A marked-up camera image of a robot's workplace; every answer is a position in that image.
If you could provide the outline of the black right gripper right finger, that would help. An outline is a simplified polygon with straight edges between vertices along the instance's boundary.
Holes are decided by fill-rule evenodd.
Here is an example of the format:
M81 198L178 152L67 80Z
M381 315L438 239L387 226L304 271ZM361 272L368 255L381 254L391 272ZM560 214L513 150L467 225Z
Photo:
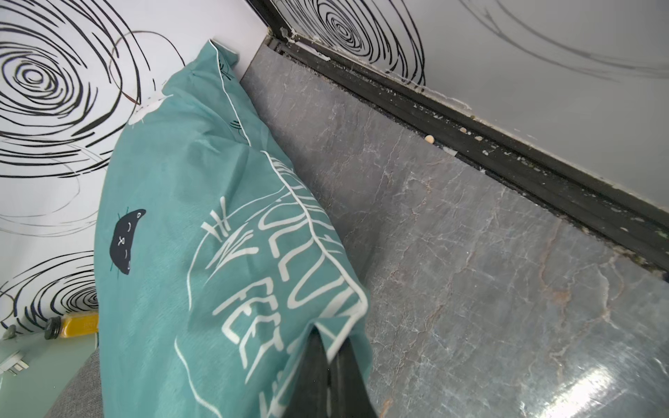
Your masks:
M329 416L336 418L378 418L355 358L346 339L329 366Z

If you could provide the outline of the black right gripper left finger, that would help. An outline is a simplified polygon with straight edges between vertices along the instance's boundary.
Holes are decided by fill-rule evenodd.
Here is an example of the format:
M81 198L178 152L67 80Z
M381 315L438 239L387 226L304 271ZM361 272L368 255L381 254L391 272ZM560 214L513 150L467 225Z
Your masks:
M317 328L310 332L284 417L328 417L329 363Z

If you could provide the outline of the teal printed pillow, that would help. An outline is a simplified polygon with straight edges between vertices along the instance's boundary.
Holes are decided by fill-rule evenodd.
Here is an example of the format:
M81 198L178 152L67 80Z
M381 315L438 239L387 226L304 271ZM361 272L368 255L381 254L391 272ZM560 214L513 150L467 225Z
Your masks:
M363 380L369 296L215 42L123 129L95 235L107 417L284 417L315 327Z

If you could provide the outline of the grey pillow with zipper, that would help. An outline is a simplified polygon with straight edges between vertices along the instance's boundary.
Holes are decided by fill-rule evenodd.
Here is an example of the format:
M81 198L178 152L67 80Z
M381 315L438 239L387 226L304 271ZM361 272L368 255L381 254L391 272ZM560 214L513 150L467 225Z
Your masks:
M96 349L68 382L46 418L103 418L103 397Z

